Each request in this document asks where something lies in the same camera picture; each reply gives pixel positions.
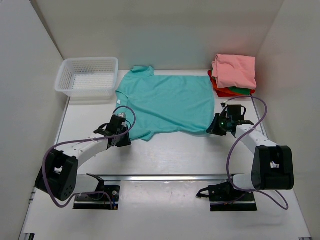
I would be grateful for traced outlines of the teal t shirt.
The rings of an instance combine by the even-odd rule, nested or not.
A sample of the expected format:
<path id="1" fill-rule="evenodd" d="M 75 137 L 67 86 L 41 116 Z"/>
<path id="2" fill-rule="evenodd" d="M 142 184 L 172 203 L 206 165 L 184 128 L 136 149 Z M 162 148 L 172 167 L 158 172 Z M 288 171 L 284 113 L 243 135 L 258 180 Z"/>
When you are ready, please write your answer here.
<path id="1" fill-rule="evenodd" d="M 118 112 L 133 124 L 131 140 L 156 134 L 201 135 L 214 118 L 215 98 L 208 75 L 156 75 L 151 66 L 135 66 L 115 91 Z"/>

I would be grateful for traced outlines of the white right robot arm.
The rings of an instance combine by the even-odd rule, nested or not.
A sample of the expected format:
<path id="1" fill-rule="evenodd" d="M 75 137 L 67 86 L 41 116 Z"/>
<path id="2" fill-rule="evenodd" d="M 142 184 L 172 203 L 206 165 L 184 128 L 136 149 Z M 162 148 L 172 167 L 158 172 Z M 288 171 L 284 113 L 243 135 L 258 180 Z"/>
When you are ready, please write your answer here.
<path id="1" fill-rule="evenodd" d="M 290 147 L 269 140 L 254 123 L 245 120 L 246 108 L 242 105 L 226 105 L 214 115 L 206 130 L 208 134 L 236 138 L 227 156 L 226 172 L 230 184 L 224 187 L 224 195 L 236 200 L 242 192 L 263 190 L 291 190 L 294 187 L 293 155 Z M 230 160 L 236 145 L 242 142 L 253 154 L 251 172 L 230 174 Z"/>

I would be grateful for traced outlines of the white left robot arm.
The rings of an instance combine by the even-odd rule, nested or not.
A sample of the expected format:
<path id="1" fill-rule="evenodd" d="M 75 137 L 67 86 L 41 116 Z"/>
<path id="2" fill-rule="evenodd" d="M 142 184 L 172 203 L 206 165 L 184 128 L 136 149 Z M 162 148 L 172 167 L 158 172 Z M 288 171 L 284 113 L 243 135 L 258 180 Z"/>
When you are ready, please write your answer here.
<path id="1" fill-rule="evenodd" d="M 47 193 L 59 207 L 76 195 L 101 198 L 105 192 L 102 178 L 91 173 L 78 174 L 78 169 L 111 147 L 130 146 L 131 128 L 125 113 L 113 114 L 110 121 L 99 126 L 89 138 L 52 147 L 44 156 L 35 188 Z"/>

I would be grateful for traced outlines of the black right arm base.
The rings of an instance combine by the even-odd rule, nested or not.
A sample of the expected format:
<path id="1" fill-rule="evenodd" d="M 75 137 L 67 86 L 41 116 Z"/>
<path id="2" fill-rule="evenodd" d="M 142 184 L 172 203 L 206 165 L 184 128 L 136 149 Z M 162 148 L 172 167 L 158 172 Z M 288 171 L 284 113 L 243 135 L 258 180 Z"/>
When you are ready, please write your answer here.
<path id="1" fill-rule="evenodd" d="M 254 191 L 235 187 L 227 175 L 204 174 L 196 181 L 207 182 L 196 197 L 208 199 L 211 212 L 256 212 L 258 210 Z"/>

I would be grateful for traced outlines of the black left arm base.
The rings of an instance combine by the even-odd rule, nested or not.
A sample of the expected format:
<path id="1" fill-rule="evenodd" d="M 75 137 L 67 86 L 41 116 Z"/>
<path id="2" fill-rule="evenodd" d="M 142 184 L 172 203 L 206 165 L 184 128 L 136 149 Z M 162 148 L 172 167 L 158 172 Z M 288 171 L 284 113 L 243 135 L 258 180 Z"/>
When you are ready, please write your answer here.
<path id="1" fill-rule="evenodd" d="M 106 180 L 101 176 L 78 175 L 75 185 L 73 208 L 75 210 L 119 209 L 121 182 Z"/>

